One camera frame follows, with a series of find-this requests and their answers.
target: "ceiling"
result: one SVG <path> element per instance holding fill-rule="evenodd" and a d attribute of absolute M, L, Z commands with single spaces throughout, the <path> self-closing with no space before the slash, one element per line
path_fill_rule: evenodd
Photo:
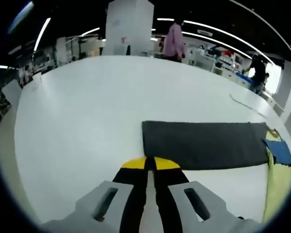
<path fill-rule="evenodd" d="M 256 13 L 266 19 L 291 45 L 291 0 L 280 3 L 266 3 L 256 0 L 238 0 L 241 4 L 254 9 Z M 106 11 L 110 0 L 88 1 L 61 1 L 61 0 L 33 0 L 34 8 L 28 16 L 8 35 L 6 32 L 15 16 L 28 3 L 27 0 L 16 0 L 6 3 L 0 1 L 0 64 L 10 65 L 15 62 L 15 54 L 8 52 L 19 45 L 25 45 L 26 50 L 19 53 L 31 54 L 38 34 L 46 20 L 51 21 L 44 32 L 39 47 L 55 44 L 56 38 L 62 36 L 80 35 L 90 29 L 100 27 L 98 31 L 104 38 Z M 249 11 L 237 6 L 228 0 L 192 1 L 182 0 L 171 3 L 167 0 L 150 0 L 155 6 L 153 27 L 156 33 L 167 33 L 170 22 L 157 21 L 158 17 L 182 17 L 207 24 L 234 34 L 249 42 L 265 53 L 272 53 L 291 61 L 291 51 L 284 42 L 264 22 Z M 185 24 L 183 31 L 197 33 L 203 29 L 196 25 Z M 216 31 L 213 38 L 234 46 L 242 51 L 251 50 L 244 43 Z"/>

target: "yellow cloth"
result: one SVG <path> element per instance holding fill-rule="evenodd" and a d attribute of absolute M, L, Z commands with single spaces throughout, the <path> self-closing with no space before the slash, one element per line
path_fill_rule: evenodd
<path fill-rule="evenodd" d="M 274 137 L 267 132 L 266 139 L 272 141 L 281 141 L 281 138 Z M 265 210 L 262 222 L 266 222 L 278 211 L 283 204 L 291 189 L 291 166 L 274 164 L 274 158 L 271 151 L 267 148 L 268 177 L 267 177 L 267 194 Z"/>

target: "white table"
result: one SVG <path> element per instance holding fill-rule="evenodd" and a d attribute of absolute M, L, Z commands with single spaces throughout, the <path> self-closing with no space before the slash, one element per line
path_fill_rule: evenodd
<path fill-rule="evenodd" d="M 41 222 L 62 219 L 75 202 L 143 153 L 143 120 L 264 122 L 291 151 L 283 123 L 261 97 L 208 71 L 167 60 L 99 56 L 31 82 L 18 105 L 15 144 L 21 180 Z M 252 105 L 266 118 L 235 102 Z M 228 210 L 261 221 L 267 165 L 184 171 L 222 197 Z"/>

